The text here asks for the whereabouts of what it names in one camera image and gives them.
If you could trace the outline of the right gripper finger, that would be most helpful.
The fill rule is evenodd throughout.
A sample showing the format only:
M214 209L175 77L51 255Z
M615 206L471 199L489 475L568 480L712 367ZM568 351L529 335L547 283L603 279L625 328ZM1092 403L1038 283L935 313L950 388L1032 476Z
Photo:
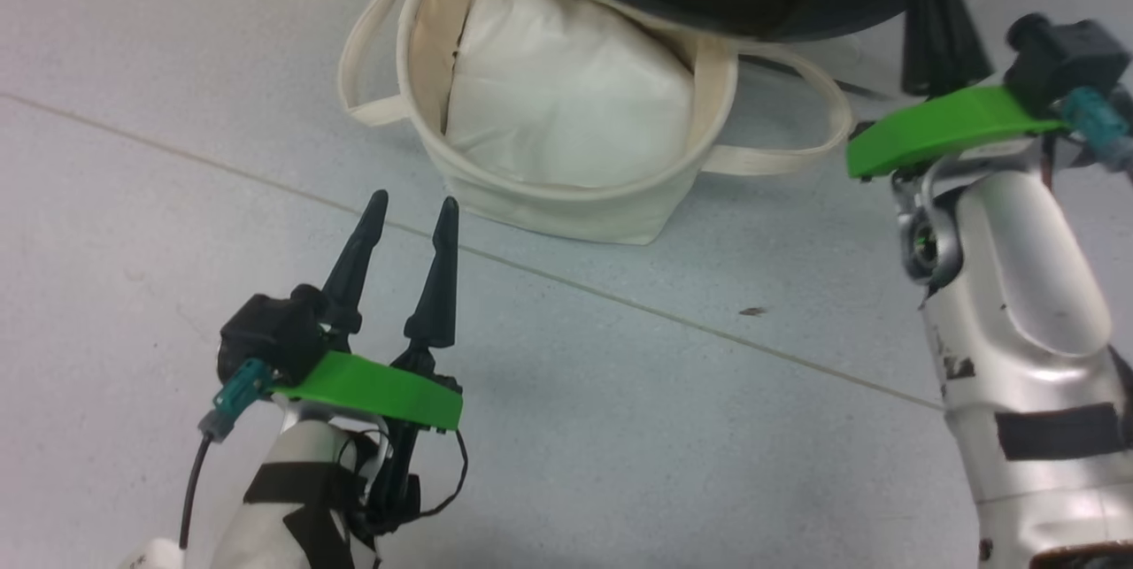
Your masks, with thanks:
M946 15L942 0L906 0L901 90L912 96L942 96L949 93Z
M943 32L947 90L970 88L994 73L966 0L943 0Z

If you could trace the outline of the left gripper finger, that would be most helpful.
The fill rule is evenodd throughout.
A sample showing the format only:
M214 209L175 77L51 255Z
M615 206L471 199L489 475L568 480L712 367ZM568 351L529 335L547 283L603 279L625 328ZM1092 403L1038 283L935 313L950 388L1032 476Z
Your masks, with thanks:
M404 322L404 338L414 349L446 349L455 343L459 271L459 203L442 203L432 237L435 250L420 302Z
M322 323L339 336L357 334L363 326L358 304L365 289L373 250L383 235L387 205L386 190L372 194L322 289L327 299Z

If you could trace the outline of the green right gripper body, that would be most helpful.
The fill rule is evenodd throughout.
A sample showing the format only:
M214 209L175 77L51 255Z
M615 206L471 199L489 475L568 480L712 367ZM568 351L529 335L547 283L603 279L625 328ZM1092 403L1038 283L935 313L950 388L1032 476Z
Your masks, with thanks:
M987 144L1065 129L1060 118L1028 112L1005 86L955 90L883 117L853 136L846 172L864 181Z

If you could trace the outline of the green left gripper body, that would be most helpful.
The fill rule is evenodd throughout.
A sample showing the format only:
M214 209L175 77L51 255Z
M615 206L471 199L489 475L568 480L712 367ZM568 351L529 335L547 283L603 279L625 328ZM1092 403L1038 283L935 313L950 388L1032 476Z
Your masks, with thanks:
M297 385L275 385L273 396L329 417L408 421L442 432L459 428L465 398L421 374L352 354L330 351Z

